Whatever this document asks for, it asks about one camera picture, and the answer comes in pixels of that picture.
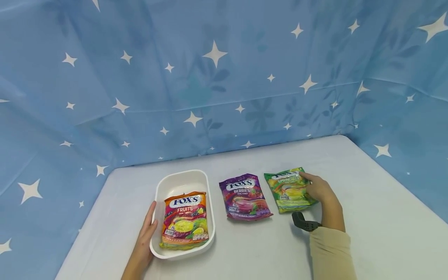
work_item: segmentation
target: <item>white tray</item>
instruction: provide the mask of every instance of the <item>white tray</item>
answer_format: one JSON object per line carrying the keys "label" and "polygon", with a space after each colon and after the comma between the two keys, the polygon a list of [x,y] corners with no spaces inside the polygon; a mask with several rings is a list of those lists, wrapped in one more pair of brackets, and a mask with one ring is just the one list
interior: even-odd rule
{"label": "white tray", "polygon": [[[207,228],[208,241],[204,245],[190,250],[167,250],[159,246],[162,239],[162,226],[165,217],[165,202],[164,200],[181,194],[188,194],[194,191],[205,192],[205,199],[207,205]],[[157,219],[159,224],[151,238],[150,249],[151,252],[160,259],[178,260],[182,258],[196,256],[207,251],[213,243],[215,237],[215,217],[213,215],[213,206],[210,200],[210,187],[208,185],[207,174],[201,170],[189,170],[170,174],[163,178],[157,185],[155,193],[155,200],[157,206],[155,208],[152,220]]]}

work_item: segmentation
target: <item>left hand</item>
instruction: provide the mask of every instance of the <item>left hand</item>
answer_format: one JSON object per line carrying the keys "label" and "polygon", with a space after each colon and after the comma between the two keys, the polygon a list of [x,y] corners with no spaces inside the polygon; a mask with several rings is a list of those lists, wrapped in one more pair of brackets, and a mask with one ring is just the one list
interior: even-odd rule
{"label": "left hand", "polygon": [[157,220],[151,222],[155,205],[156,202],[153,201],[149,207],[148,213],[143,221],[142,229],[138,234],[137,242],[135,242],[134,250],[132,251],[121,280],[141,279],[143,272],[154,256],[149,249],[149,243],[158,223]]}

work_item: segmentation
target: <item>wrist strap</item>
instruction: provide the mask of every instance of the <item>wrist strap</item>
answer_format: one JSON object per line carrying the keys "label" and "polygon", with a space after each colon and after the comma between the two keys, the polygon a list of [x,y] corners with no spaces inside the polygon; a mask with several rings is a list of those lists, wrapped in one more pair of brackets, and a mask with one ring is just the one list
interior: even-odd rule
{"label": "wrist strap", "polygon": [[312,232],[313,230],[317,229],[317,227],[322,226],[318,222],[306,221],[302,212],[299,212],[299,211],[293,212],[292,216],[293,216],[294,225],[298,228],[305,230],[305,231]]}

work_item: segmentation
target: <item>candy bag label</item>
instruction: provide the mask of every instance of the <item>candy bag label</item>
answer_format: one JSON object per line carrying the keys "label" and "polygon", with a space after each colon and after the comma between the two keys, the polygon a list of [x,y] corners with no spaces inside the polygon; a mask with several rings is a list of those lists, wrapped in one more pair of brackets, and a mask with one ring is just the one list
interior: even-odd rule
{"label": "candy bag label", "polygon": [[188,250],[208,240],[205,194],[192,192],[165,199],[160,247]]}
{"label": "candy bag label", "polygon": [[299,167],[276,174],[264,174],[280,213],[300,211],[317,203],[306,193],[306,185],[310,181],[300,176],[299,171],[305,172]]}
{"label": "candy bag label", "polygon": [[253,221],[272,216],[267,207],[258,177],[245,174],[220,182],[227,217]]}

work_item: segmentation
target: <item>table surface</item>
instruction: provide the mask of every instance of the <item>table surface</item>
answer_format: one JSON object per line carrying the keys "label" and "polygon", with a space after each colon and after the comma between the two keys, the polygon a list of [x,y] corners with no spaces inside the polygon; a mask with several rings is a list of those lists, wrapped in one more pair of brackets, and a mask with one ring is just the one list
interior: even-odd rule
{"label": "table surface", "polygon": [[[114,170],[57,279],[120,279],[158,182],[190,169],[208,175],[216,240],[196,257],[156,259],[145,279],[312,279],[309,236],[294,227],[290,214],[278,213],[263,178],[264,172],[300,166],[326,179],[340,199],[359,279],[445,275],[448,225],[348,138],[336,135]],[[271,218],[227,219],[218,182],[245,173],[258,176]],[[320,220],[320,204],[304,215]]]}

